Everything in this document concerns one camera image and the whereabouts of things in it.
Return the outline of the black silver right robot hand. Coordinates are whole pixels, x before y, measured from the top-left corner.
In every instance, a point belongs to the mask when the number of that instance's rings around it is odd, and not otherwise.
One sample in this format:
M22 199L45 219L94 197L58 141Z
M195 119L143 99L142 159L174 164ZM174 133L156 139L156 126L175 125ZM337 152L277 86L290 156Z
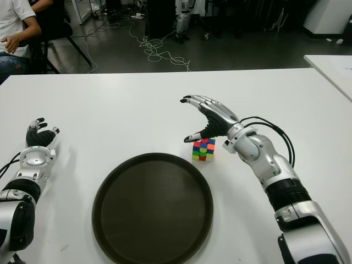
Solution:
M200 132L187 136L184 139L185 143L218 136L226 136L232 140L239 131L244 129L238 117L214 99L202 95L187 95L180 102L196 107L207 119L206 127Z

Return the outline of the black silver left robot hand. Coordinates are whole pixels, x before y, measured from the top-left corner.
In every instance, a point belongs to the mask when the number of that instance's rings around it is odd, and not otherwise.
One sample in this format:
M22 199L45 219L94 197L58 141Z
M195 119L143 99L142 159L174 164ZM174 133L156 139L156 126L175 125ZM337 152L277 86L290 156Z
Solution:
M42 130L47 127L48 124L44 118L37 118L30 123L26 132L26 147L33 146L49 146L54 138L60 133L58 127L54 127L51 130Z

